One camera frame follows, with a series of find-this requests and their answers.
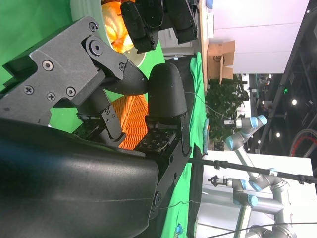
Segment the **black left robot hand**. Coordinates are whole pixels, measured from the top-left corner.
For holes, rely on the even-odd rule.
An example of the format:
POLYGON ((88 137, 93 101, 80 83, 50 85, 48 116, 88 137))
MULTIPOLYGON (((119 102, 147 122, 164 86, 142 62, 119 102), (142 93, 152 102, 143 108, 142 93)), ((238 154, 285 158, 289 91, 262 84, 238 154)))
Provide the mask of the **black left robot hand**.
POLYGON ((197 0, 129 0, 120 10, 138 54, 155 50, 162 30, 172 29, 178 44, 197 39, 197 0))

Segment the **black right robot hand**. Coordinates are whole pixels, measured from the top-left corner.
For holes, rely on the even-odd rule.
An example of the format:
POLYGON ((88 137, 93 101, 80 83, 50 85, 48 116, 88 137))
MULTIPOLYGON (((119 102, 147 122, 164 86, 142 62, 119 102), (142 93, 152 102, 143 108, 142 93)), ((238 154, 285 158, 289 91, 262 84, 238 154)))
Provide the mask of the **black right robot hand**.
POLYGON ((81 18, 4 65, 0 235, 132 238, 191 155, 182 79, 149 77, 81 18))

